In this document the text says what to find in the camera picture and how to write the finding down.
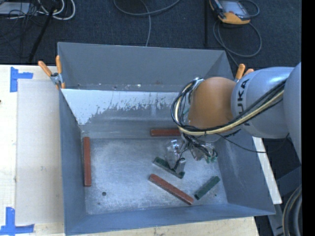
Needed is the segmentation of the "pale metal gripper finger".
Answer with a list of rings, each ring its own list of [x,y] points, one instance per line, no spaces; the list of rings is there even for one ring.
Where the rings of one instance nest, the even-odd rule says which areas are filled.
[[[172,140],[166,147],[166,161],[170,168],[175,168],[180,158],[179,143],[177,140]]]
[[[185,158],[180,158],[175,164],[175,172],[177,174],[184,173],[185,164],[186,164]]]

